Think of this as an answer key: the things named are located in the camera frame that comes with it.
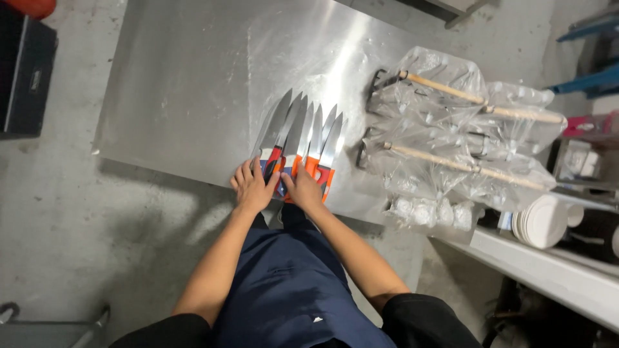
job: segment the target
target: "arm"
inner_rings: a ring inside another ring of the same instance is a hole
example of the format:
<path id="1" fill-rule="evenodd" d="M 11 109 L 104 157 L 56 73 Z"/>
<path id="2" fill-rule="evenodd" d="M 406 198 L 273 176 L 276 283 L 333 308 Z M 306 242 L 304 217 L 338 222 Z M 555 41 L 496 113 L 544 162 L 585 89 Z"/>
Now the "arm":
<path id="1" fill-rule="evenodd" d="M 211 327 L 215 323 L 230 291 L 245 236 L 256 214 L 271 201 L 279 179 L 279 173 L 275 173 L 265 185 L 259 159 L 254 159 L 253 174 L 250 163 L 251 160 L 245 161 L 230 179 L 238 205 L 222 234 L 197 264 L 172 311 L 173 315 L 194 313 L 203 317 Z"/>
<path id="2" fill-rule="evenodd" d="M 350 278 L 379 314 L 382 315 L 383 307 L 390 298 L 410 293 L 387 261 L 329 212 L 322 203 L 320 187 L 303 167 L 299 166 L 296 183 L 286 174 L 282 175 L 282 180 L 295 204 L 318 226 Z"/>

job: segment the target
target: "stack of plates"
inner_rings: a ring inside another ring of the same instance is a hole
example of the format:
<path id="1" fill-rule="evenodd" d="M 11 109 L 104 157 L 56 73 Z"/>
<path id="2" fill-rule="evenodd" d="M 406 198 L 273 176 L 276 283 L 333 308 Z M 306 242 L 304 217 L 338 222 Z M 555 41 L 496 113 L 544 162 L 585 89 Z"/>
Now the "stack of plates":
<path id="1" fill-rule="evenodd" d="M 538 249 L 557 244 L 568 227 L 568 208 L 557 198 L 544 195 L 524 211 L 515 213 L 511 229 L 521 242 Z"/>

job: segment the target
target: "concrete floor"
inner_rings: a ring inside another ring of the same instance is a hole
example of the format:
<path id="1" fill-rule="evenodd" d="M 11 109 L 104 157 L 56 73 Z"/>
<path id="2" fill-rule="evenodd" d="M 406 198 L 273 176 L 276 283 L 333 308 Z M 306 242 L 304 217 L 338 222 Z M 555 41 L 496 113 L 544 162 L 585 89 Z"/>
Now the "concrete floor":
<path id="1" fill-rule="evenodd" d="M 533 87 L 574 76 L 582 43 L 554 38 L 607 3 L 496 1 L 445 30 L 442 20 L 395 0 L 341 2 L 409 31 L 421 46 L 475 61 L 487 81 Z M 0 303 L 19 303 L 25 320 L 74 321 L 108 302 L 109 339 L 169 314 L 233 206 L 229 189 L 90 155 L 124 7 L 124 0 L 58 1 L 45 20 L 60 46 L 43 134 L 0 142 Z M 590 105 L 570 95 L 553 108 L 574 116 Z M 345 221 L 412 289 L 444 299 L 483 335 L 500 274 L 439 241 Z"/>

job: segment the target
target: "forearm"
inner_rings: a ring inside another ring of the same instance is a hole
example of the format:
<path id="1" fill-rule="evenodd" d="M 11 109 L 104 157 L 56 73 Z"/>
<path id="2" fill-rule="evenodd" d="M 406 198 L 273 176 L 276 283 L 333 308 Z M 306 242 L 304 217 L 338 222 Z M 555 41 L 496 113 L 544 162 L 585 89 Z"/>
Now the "forearm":
<path id="1" fill-rule="evenodd" d="M 255 214 L 237 207 L 227 226 L 202 257 L 173 314 L 195 313 L 211 326 L 228 296 L 243 242 Z"/>
<path id="2" fill-rule="evenodd" d="M 362 294 L 378 311 L 397 295 L 410 292 L 380 254 L 323 205 L 306 213 L 339 256 L 342 265 Z"/>

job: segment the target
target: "hand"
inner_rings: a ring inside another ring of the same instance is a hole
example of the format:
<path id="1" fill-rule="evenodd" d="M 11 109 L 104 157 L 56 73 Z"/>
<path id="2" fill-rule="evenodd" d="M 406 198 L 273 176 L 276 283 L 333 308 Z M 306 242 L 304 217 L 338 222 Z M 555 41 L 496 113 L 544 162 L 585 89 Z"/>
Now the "hand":
<path id="1" fill-rule="evenodd" d="M 256 156 L 254 159 L 253 174 L 249 169 L 250 163 L 251 160 L 247 160 L 236 169 L 234 176 L 230 179 L 230 184 L 236 192 L 238 207 L 256 215 L 271 201 L 280 173 L 273 173 L 269 184 L 265 185 L 260 169 L 260 158 Z"/>
<path id="2" fill-rule="evenodd" d="M 324 207 L 322 204 L 322 190 L 316 180 L 300 165 L 297 172 L 297 182 L 294 183 L 290 175 L 283 173 L 282 180 L 286 184 L 290 197 L 297 206 L 308 212 L 315 208 Z"/>

